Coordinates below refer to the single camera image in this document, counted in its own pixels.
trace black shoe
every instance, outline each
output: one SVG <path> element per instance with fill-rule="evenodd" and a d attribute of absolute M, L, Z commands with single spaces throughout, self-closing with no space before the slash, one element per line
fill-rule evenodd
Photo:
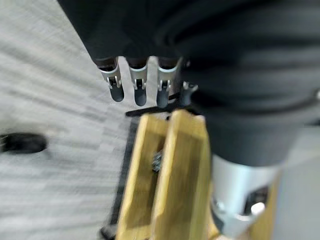
<path fill-rule="evenodd" d="M 15 132 L 0 135 L 0 151 L 33 154 L 47 148 L 47 139 L 40 134 Z"/>

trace yellow wooden block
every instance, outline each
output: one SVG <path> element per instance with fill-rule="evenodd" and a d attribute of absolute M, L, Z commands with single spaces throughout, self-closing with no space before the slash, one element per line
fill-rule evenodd
<path fill-rule="evenodd" d="M 116 232 L 117 240 L 145 240 L 151 235 L 151 213 L 158 174 L 155 153 L 162 150 L 168 123 L 151 115 L 140 119 Z"/>
<path fill-rule="evenodd" d="M 203 239 L 208 226 L 209 149 L 204 119 L 175 111 L 163 150 L 151 240 Z"/>

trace gray carpet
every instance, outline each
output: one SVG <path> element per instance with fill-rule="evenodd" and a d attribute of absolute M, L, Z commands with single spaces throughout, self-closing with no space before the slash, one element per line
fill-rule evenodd
<path fill-rule="evenodd" d="M 138 107 L 119 62 L 125 99 L 115 103 L 56 1 L 1 1 L 0 133 L 49 139 L 41 153 L 0 154 L 1 240 L 95 240 L 115 222 L 138 122 L 124 115 Z M 148 72 L 153 106 L 154 58 Z"/>

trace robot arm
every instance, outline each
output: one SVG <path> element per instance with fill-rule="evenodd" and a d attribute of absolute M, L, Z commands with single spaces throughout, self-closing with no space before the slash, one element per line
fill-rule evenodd
<path fill-rule="evenodd" d="M 188 59 L 192 106 L 213 153 L 212 217 L 235 237 L 263 212 L 299 129 L 320 116 L 320 7 L 308 0 L 58 0 L 92 60 L 124 97 L 117 56 L 145 103 L 146 59 L 158 56 L 158 105 Z"/>

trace black fabric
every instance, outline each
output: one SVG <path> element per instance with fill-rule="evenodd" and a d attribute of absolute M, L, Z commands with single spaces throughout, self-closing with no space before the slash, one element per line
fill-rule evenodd
<path fill-rule="evenodd" d="M 213 153 L 280 163 L 316 119 L 317 0 L 59 0 L 92 59 L 184 57 Z"/>
<path fill-rule="evenodd" d="M 142 58 L 127 57 L 126 61 L 128 62 L 131 68 L 142 69 L 147 64 L 148 58 L 147 57 L 142 57 Z"/>
<path fill-rule="evenodd" d="M 162 69 L 173 69 L 179 61 L 179 58 L 159 57 L 158 64 Z"/>

